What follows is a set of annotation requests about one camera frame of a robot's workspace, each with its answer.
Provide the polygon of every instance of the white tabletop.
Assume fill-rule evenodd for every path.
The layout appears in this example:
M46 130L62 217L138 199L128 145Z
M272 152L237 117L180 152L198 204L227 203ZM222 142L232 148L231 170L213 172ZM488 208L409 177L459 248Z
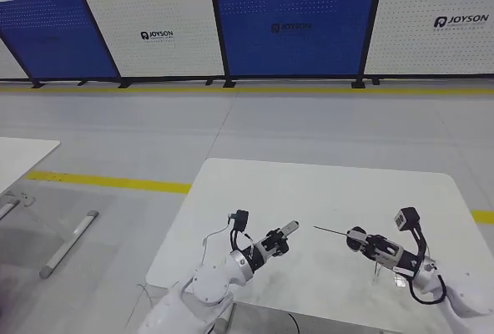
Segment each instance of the white tabletop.
M0 196L59 145L56 140L0 137Z
M147 282L168 287L187 275L201 260L202 239L242 209L250 213L246 232L255 240L291 220L300 228L290 236L289 253L256 271L236 301L390 331L448 333L435 306L413 301L386 269L374 283L372 261L352 252L345 237L312 227L346 232L359 225L416 252L411 233L397 231L393 221L407 206L421 216L440 270L469 268L494 285L494 259L448 175L230 159L204 163ZM222 261L229 252L226 231L210 237L205 261Z

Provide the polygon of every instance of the gray floor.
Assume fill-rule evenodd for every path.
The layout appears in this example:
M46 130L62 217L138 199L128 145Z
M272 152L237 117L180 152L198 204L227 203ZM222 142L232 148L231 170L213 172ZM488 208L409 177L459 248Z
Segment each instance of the gray floor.
M208 157L443 172L471 209L494 210L494 96L0 93L0 136L61 140L40 170L147 180L190 183ZM137 284L184 197L30 180L18 188L38 198L44 219L101 215L46 281L38 271L60 241L22 206L0 222L0 334L134 332L150 308ZM479 228L494 254L494 225ZM302 333L350 332L297 320ZM231 332L295 325L240 306Z

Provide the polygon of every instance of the metal rod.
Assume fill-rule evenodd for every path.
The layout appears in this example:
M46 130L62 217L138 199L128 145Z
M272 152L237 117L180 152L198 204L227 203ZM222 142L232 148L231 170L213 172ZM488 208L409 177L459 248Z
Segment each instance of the metal rod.
M336 233L338 235L345 235L345 236L347 236L346 233L336 232L335 230L327 230L327 229L324 229L323 227L314 226L314 228L315 229L319 229L319 230L326 230L328 232Z

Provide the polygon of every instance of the cable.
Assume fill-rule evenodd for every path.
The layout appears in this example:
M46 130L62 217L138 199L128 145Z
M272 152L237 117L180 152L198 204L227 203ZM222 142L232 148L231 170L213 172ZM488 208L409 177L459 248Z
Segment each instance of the cable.
M291 320L294 321L295 327L297 327L297 334L300 334L299 325L297 325L297 321L295 320L294 316L292 316L291 313L288 313L288 316L291 316Z
M446 299L447 296L447 288L446 288L446 283L444 283L444 280L441 278L441 275L438 275L438 280L440 280L441 284L441 296L440 298L436 299L435 301L422 301L416 296L416 293L414 293L414 287L412 286L412 281L408 281L408 286L411 288L411 296L414 298L415 301L419 302L420 304L423 305L436 305L440 304Z
M418 226L416 229L419 230L421 235L423 235L421 233L421 227ZM430 258L431 252L429 251L429 244L427 244L427 241L425 240L425 236L422 236L422 239L425 242L426 250L429 253L429 255L427 257ZM423 253L423 256L421 258L421 264L423 264L423 261L425 261L425 253ZM441 278L441 275L438 275L438 280L440 281L440 284L441 284L441 296L440 296L440 298L436 299L435 301L423 301L423 300L419 299L416 296L416 293L414 292L414 286L412 285L413 280L408 280L408 287L411 290L412 298L414 298L415 301L419 302L422 305L436 305L436 304L440 304L441 302L443 302L447 296L447 287L446 287L446 283L444 283L443 278Z
M206 246L208 245L208 238L210 238L212 235L217 235L221 232L223 232L224 230L226 230L230 225L230 218L229 220L227 220L227 226L225 226L223 229L221 230L217 230L215 232L212 232L210 233L209 235L207 235L204 239L203 239L203 246L204 246L204 253L203 253L203 260L201 260L200 264L204 264L204 257L206 256Z
M147 295L147 298L149 299L150 308L153 308L154 307L154 303L153 303L153 300L150 298L150 294L147 291L147 288L143 284L136 284L136 286L141 286L141 288L144 289L145 294Z

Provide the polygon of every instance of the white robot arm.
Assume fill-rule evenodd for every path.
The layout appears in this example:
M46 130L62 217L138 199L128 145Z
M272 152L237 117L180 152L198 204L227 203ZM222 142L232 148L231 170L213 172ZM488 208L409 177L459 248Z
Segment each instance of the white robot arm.
M412 297L424 305L437 305L455 334L494 333L494 286L476 281L470 272L438 270L438 263L425 256L426 241L415 208L402 209L396 216L398 230L410 230L418 244L414 255L382 235L367 235L360 227L347 232L347 245L385 268L403 276ZM433 301L419 299L431 293Z
M236 230L230 233L233 251L224 262L220 266L201 264L177 282L146 316L138 334L209 333L219 316L232 304L230 285L244 286L270 257L282 256L288 251L287 237L299 228L297 221L270 231L264 239L244 250L238 249L233 233L236 231L237 235L237 231L243 232L245 228L248 213L243 216L242 213L246 211L236 213ZM237 230L239 218L244 224ZM187 292L190 286L193 293Z

